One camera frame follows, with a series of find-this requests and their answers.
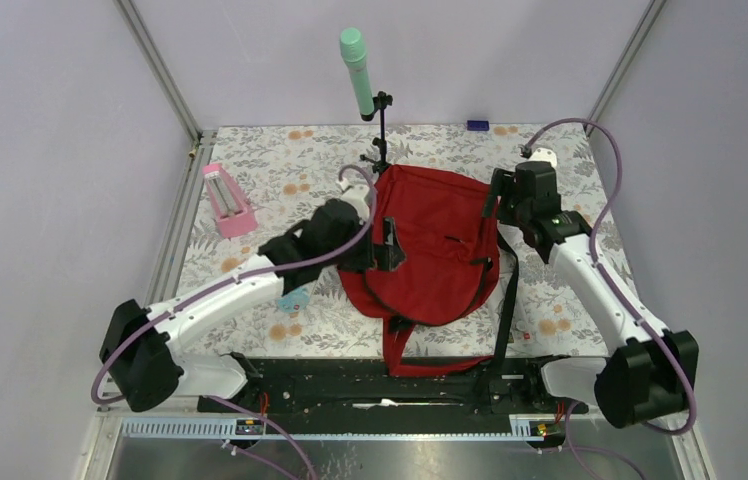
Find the red student backpack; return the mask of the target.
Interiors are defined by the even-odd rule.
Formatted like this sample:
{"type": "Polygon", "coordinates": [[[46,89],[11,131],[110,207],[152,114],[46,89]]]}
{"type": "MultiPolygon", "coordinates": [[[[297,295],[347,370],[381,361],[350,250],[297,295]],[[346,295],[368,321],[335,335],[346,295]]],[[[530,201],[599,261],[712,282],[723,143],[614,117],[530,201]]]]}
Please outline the red student backpack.
{"type": "Polygon", "coordinates": [[[389,375],[435,377],[500,367],[504,350],[444,365],[408,364],[403,353],[417,326],[442,327],[485,304],[499,281],[497,222],[482,211],[489,185],[458,173],[392,165],[376,182],[373,244],[383,244],[382,219],[393,217],[406,260],[393,272],[340,270],[350,303],[383,322],[389,375]]]}

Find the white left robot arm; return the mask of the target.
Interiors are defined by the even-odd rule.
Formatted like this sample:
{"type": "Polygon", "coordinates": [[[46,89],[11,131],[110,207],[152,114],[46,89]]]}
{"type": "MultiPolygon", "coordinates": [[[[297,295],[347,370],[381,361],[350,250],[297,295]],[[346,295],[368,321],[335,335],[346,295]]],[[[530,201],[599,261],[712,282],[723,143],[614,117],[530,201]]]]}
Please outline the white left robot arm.
{"type": "Polygon", "coordinates": [[[371,267],[376,206],[374,196],[330,199],[218,279],[147,307],[134,299],[118,305],[100,347],[93,402],[123,401],[133,412],[146,412],[171,397],[217,396],[238,411],[254,407],[261,387],[239,361],[231,354],[192,354],[191,344],[314,282],[329,266],[371,267]]]}

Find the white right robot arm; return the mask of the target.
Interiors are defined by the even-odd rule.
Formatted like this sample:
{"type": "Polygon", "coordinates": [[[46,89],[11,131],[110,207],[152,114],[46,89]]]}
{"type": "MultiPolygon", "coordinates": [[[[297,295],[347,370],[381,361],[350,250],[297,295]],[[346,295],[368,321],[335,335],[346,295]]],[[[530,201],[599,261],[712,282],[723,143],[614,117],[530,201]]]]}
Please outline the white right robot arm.
{"type": "Polygon", "coordinates": [[[597,243],[597,230],[562,207],[557,175],[547,161],[495,169],[483,215],[518,228],[524,242],[564,280],[598,327],[605,357],[546,357],[523,386],[525,402],[547,412],[562,398],[599,408],[616,428],[681,412],[695,424],[699,346],[688,331],[671,331],[623,284],[597,243]]]}

